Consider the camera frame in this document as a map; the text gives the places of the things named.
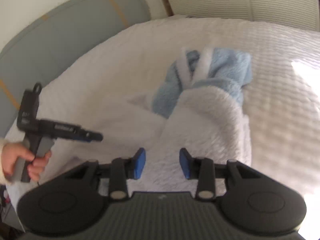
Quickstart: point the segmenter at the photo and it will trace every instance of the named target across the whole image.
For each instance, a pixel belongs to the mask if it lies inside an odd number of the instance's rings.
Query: handheld device
[[[28,239],[245,239],[302,240],[297,230],[306,204],[294,190],[262,173],[229,160],[215,164],[193,158],[186,149],[179,160],[186,179],[197,179],[189,192],[134,192],[127,179],[139,179],[144,149],[130,159],[111,164],[86,162],[26,193],[18,216],[30,229]],[[108,196],[98,194],[98,182],[109,179]],[[227,192],[217,196],[215,179]]]
[[[33,90],[25,90],[17,118],[17,127],[25,132],[22,144],[29,149],[35,157],[43,157],[54,144],[54,139],[63,138],[78,141],[102,141],[100,133],[83,130],[81,126],[56,122],[46,119],[37,119],[39,95],[42,85],[37,83]],[[30,182],[27,162],[21,158],[17,160],[12,181]]]

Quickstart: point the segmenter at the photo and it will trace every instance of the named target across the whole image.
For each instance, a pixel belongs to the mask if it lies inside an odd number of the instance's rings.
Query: upholstered headboard
[[[99,43],[148,20],[145,0],[70,0],[22,30],[0,53],[0,137],[26,88],[47,85]]]

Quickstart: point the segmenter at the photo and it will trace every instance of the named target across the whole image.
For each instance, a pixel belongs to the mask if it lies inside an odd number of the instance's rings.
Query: blue pad
[[[146,151],[143,148],[140,150],[140,155],[138,156],[134,167],[134,179],[140,179],[144,164],[146,163]]]
[[[179,161],[180,161],[180,166],[182,168],[185,178],[189,179],[190,178],[189,163],[188,163],[187,157],[184,155],[182,150],[180,150],[179,152]]]

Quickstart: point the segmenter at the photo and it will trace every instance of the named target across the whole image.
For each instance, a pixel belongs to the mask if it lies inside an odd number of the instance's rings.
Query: black circular pad
[[[89,185],[64,180],[44,184],[25,194],[18,203],[18,217],[36,234],[68,235],[97,221],[104,203],[104,198]]]
[[[297,192],[271,179],[243,180],[226,192],[220,207],[235,225],[267,236],[295,230],[307,212]]]

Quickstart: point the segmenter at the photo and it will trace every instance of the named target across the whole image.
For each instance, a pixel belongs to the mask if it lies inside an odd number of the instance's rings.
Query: light blue fleece blanket
[[[204,56],[202,64],[207,64],[206,70],[201,70],[204,74],[202,79],[192,81],[195,71],[200,64],[199,61],[202,55],[197,50],[185,51],[185,63],[188,66],[187,72],[181,71],[181,65],[179,60],[176,60],[169,68],[164,83],[158,88],[157,92],[153,96],[152,111],[165,118],[169,118],[173,109],[175,108],[180,94],[184,89],[192,89],[203,86],[216,86],[221,88],[225,92],[229,93],[239,105],[243,104],[243,93],[241,87],[249,84],[252,80],[251,73],[251,55],[246,52],[215,48],[207,49],[207,55]]]

